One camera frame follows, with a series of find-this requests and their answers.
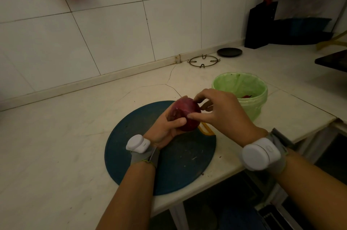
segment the green trash bin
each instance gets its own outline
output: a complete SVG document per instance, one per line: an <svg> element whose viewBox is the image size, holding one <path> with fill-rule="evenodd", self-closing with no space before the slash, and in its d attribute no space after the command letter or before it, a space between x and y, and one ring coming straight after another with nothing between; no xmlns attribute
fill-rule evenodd
<svg viewBox="0 0 347 230"><path fill-rule="evenodd" d="M266 83L250 73L223 73L215 78L212 88L235 94L251 121L259 116L267 101Z"/></svg>

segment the countertop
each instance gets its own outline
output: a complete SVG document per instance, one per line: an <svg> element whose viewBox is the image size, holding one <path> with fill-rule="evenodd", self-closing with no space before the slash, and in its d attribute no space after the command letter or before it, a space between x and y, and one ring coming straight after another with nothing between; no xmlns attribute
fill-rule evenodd
<svg viewBox="0 0 347 230"><path fill-rule="evenodd" d="M211 67L182 62L0 112L0 229L95 229L118 187L104 164L115 125L148 103L194 97L224 72L266 81L268 100L255 124L276 127L294 142L336 117L347 120L346 90L336 86L347 73L314 65L313 47L242 49L242 56ZM338 81L327 83L326 76ZM212 129L217 147L204 175L155 197L153 215L243 170L241 148Z"/></svg>

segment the forearm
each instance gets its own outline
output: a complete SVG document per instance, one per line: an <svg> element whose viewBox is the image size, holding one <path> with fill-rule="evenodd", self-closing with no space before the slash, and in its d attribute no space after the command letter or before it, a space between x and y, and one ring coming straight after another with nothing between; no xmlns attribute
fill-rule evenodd
<svg viewBox="0 0 347 230"><path fill-rule="evenodd" d="M347 229L346 185L294 151L287 155L287 166L275 179L316 229Z"/></svg>
<svg viewBox="0 0 347 230"><path fill-rule="evenodd" d="M96 230L144 230L151 215L155 167L144 161L131 165L102 215Z"/></svg>

